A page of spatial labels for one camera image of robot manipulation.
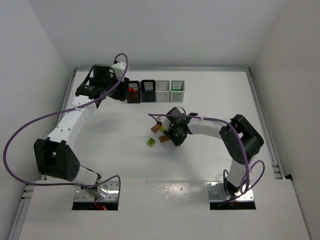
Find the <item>red small lego brick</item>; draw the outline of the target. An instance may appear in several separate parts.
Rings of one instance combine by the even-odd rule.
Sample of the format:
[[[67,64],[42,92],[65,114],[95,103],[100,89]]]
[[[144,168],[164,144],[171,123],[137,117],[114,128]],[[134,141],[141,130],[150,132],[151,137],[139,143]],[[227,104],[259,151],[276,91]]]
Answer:
[[[134,88],[128,88],[128,92],[129,92],[129,93],[135,93],[136,91],[135,91]]]

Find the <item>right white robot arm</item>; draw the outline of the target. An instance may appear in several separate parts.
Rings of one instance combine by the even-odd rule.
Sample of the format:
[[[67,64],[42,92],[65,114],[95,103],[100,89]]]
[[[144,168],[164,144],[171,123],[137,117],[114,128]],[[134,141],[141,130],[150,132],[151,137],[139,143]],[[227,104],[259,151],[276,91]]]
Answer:
[[[224,191],[234,197],[249,177],[251,160],[264,145],[262,136],[241,114],[235,115],[230,122],[208,117],[199,117],[197,113],[188,115],[177,107],[167,113],[169,127],[165,135],[175,146],[180,146],[188,135],[204,135],[223,141],[231,156],[231,165],[227,177],[223,180]]]

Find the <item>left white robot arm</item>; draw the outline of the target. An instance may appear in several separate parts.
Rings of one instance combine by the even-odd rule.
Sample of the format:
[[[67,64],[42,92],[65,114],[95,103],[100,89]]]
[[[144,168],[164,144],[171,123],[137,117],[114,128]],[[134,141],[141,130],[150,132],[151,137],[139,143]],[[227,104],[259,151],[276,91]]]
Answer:
[[[44,176],[68,181],[86,189],[96,190],[101,175],[80,164],[73,152],[76,139],[89,117],[101,102],[110,97],[124,101],[129,80],[125,77],[127,64],[93,65],[75,91],[66,112],[46,138],[33,145],[38,172]]]

